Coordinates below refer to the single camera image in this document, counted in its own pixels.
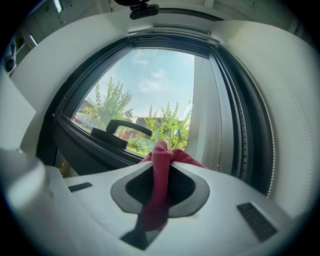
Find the sky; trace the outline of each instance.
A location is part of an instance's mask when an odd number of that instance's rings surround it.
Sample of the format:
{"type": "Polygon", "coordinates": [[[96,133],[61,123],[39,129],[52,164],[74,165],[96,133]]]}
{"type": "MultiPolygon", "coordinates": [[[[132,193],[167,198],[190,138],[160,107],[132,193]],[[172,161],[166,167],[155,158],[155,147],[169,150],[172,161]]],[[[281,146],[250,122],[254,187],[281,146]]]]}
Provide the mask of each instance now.
{"type": "MultiPolygon", "coordinates": [[[[134,49],[115,63],[99,80],[101,101],[107,93],[107,83],[123,83],[123,92],[129,90],[132,100],[125,108],[133,109],[134,117],[147,117],[150,105],[157,117],[161,107],[174,111],[179,102],[181,120],[194,92],[195,57],[188,53],[162,49],[134,49]]],[[[95,100],[95,88],[87,97],[95,100]]]]}

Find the black mount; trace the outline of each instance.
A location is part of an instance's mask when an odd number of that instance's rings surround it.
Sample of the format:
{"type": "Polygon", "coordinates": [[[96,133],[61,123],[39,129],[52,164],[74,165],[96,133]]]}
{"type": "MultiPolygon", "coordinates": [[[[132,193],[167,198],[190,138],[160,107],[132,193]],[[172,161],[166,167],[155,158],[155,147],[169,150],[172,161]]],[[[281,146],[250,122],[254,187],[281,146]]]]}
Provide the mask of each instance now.
{"type": "Polygon", "coordinates": [[[158,14],[159,5],[148,5],[147,2],[149,1],[150,0],[115,0],[115,2],[119,5],[130,6],[130,10],[132,11],[130,14],[130,18],[132,20],[137,20],[158,14]]]}

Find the window glass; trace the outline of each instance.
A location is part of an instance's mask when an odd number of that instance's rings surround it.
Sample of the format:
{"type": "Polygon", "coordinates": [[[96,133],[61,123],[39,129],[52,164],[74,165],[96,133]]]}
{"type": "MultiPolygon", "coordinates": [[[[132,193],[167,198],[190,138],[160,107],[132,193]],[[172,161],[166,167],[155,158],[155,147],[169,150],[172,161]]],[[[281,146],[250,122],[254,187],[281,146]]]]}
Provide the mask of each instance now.
{"type": "Polygon", "coordinates": [[[60,170],[62,177],[70,178],[79,176],[76,171],[71,167],[71,165],[67,162],[65,157],[58,151],[57,154],[57,163],[56,167],[60,170]]]}
{"type": "Polygon", "coordinates": [[[115,135],[142,155],[158,139],[168,149],[188,143],[195,80],[195,56],[163,49],[134,49],[114,64],[88,92],[73,122],[87,132],[105,130],[112,119],[152,130],[152,137],[120,126],[115,135]]]}

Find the white plastic surface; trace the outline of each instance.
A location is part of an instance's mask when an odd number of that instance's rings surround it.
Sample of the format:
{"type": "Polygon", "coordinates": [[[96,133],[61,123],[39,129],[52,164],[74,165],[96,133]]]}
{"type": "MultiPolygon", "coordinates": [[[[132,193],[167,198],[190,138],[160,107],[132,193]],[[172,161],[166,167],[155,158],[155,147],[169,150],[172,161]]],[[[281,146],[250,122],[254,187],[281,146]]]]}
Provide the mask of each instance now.
{"type": "Polygon", "coordinates": [[[20,148],[36,111],[16,88],[1,64],[0,69],[0,148],[20,148]]]}
{"type": "MultiPolygon", "coordinates": [[[[8,205],[36,248],[43,250],[41,254],[55,256],[143,254],[142,251],[112,235],[123,228],[130,228],[128,222],[113,222],[112,217],[108,225],[97,222],[88,213],[88,209],[75,200],[57,168],[44,167],[37,161],[34,168],[19,176],[15,175],[15,178],[16,180],[11,178],[12,185],[5,193],[8,205]]],[[[102,195],[98,199],[103,203],[102,195]]],[[[104,212],[105,219],[117,212],[112,204],[109,206],[110,209],[104,212]]]]}
{"type": "Polygon", "coordinates": [[[291,216],[302,213],[320,170],[319,57],[298,37],[249,21],[215,21],[180,14],[130,20],[129,11],[78,20],[56,31],[22,60],[12,80],[36,110],[21,148],[35,154],[44,115],[67,77],[128,31],[172,23],[210,30],[246,66],[265,99],[275,135],[272,198],[291,216]]]}
{"type": "Polygon", "coordinates": [[[319,55],[269,25],[218,21],[211,31],[244,64],[264,97],[275,135],[271,198],[296,216],[313,201],[319,182],[319,55]]]}
{"type": "MultiPolygon", "coordinates": [[[[91,183],[92,187],[76,191],[72,196],[100,226],[120,237],[115,230],[130,231],[137,219],[135,214],[124,213],[115,204],[111,198],[111,186],[124,175],[148,163],[67,178],[65,182],[68,186],[91,183]]],[[[216,255],[234,255],[259,245],[259,240],[237,209],[237,205],[244,203],[253,203],[278,230],[290,221],[272,200],[237,178],[190,164],[174,162],[173,165],[205,179],[210,195],[196,214],[170,218],[159,236],[145,250],[150,255],[209,256],[213,252],[216,255]]]]}

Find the car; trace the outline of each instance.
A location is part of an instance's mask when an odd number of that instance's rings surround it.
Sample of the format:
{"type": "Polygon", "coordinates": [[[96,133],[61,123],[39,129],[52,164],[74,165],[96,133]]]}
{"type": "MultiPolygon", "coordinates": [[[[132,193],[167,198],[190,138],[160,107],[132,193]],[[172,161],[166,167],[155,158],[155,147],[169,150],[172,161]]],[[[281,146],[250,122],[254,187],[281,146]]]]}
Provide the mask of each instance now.
{"type": "Polygon", "coordinates": [[[73,117],[73,120],[90,131],[95,127],[92,117],[84,113],[77,112],[73,117]]]}

